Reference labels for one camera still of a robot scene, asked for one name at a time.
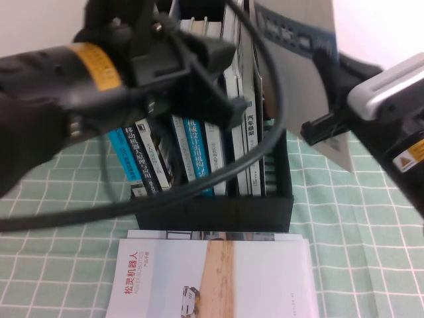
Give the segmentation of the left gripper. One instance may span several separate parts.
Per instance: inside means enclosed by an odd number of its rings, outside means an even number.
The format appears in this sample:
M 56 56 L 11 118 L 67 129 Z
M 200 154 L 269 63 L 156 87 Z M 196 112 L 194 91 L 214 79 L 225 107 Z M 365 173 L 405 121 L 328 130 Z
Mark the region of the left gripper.
M 190 117 L 230 130 L 242 123 L 247 102 L 228 98 L 185 43 L 180 24 L 163 13 L 143 12 L 132 26 L 131 88 L 170 89 L 191 77 Z

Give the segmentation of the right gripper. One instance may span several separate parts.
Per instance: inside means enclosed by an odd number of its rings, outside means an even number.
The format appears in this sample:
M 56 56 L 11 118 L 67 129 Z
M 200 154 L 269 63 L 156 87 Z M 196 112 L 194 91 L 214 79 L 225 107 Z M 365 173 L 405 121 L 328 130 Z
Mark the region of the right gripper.
M 332 112 L 314 121 L 302 124 L 300 134 L 308 145 L 313 146 L 349 131 L 348 94 L 359 84 L 383 72 L 381 66 L 368 64 L 341 55 L 336 62 L 327 64 L 327 97 Z

